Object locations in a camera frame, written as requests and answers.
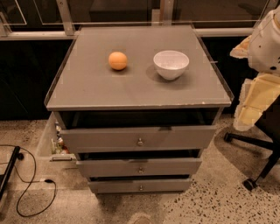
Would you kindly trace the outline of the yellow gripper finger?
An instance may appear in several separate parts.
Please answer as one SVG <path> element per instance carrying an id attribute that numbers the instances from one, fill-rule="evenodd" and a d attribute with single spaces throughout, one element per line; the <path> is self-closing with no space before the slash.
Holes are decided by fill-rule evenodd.
<path id="1" fill-rule="evenodd" d="M 259 73 L 253 80 L 246 79 L 241 86 L 239 104 L 234 112 L 234 128 L 239 131 L 252 128 L 279 95 L 279 74 Z"/>
<path id="2" fill-rule="evenodd" d="M 237 59 L 246 59 L 249 55 L 249 43 L 250 43 L 251 35 L 247 36 L 239 45 L 234 47 L 230 56 Z"/>

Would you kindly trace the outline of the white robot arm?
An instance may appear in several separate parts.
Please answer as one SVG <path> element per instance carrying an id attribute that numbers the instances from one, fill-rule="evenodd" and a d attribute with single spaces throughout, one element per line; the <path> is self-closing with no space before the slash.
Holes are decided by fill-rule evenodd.
<path id="1" fill-rule="evenodd" d="M 271 10 L 230 56 L 247 59 L 249 67 L 257 71 L 253 80 L 243 82 L 234 112 L 234 128 L 246 131 L 280 95 L 280 6 Z"/>

